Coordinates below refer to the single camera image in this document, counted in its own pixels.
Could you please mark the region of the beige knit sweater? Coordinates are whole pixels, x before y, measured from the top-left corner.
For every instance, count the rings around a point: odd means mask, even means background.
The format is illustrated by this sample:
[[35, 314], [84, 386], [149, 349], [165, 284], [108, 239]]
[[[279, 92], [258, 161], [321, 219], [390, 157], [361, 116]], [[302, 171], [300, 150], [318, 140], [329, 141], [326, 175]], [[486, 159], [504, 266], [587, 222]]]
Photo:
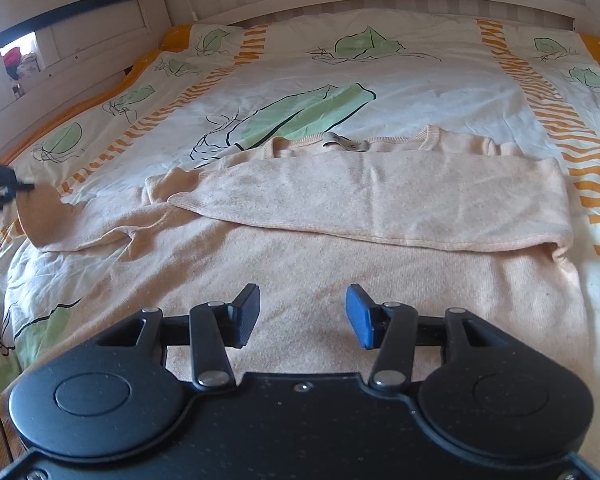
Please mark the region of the beige knit sweater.
[[136, 310], [184, 314], [254, 283], [261, 313], [237, 373], [368, 373], [343, 307], [359, 284], [426, 315], [471, 310], [593, 377], [562, 170], [510, 144], [434, 127], [360, 152], [275, 139], [74, 204], [40, 184], [17, 209], [42, 255], [112, 258], [92, 284], [50, 292], [74, 305], [52, 356]]

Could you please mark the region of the white side cabinet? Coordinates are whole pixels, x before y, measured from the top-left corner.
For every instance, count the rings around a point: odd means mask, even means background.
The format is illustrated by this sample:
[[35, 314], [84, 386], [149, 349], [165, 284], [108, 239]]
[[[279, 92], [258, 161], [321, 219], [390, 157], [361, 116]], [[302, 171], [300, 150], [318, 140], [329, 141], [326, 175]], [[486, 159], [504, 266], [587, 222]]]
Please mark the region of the white side cabinet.
[[49, 70], [65, 70], [70, 58], [86, 58], [137, 38], [149, 44], [171, 26], [164, 0], [0, 0], [0, 50], [33, 32], [40, 71], [15, 90], [0, 52], [0, 117]]

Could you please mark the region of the leaf patterned duvet cover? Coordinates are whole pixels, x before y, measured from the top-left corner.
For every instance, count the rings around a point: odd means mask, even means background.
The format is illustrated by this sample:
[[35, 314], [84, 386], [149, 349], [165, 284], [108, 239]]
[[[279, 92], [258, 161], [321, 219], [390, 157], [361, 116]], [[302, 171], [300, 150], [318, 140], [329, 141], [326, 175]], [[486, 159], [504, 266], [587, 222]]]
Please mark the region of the leaf patterned duvet cover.
[[[251, 28], [194, 25], [184, 50], [161, 53], [130, 88], [53, 128], [10, 163], [35, 188], [48, 184], [74, 204], [275, 139], [337, 141], [360, 152], [371, 140], [411, 139], [434, 127], [556, 160], [592, 346], [586, 383], [595, 418], [582, 452], [600, 468], [597, 50], [600, 40], [566, 30], [399, 10]], [[74, 318], [73, 303], [58, 304], [50, 292], [62, 280], [92, 284], [112, 263], [42, 255], [23, 231], [17, 200], [0, 214], [0, 469], [21, 451], [8, 396], [55, 357], [50, 348]]]

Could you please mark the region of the orange bed sheet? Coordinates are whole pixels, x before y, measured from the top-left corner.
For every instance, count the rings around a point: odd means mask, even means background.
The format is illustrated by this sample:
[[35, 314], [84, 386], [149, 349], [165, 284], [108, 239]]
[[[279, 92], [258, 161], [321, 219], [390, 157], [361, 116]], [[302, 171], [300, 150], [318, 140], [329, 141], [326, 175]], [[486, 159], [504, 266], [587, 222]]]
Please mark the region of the orange bed sheet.
[[130, 88], [163, 52], [188, 46], [192, 26], [170, 27], [145, 44], [137, 38], [90, 58], [75, 54], [65, 70], [42, 73], [41, 81], [0, 117], [0, 162], [8, 164], [50, 130]]

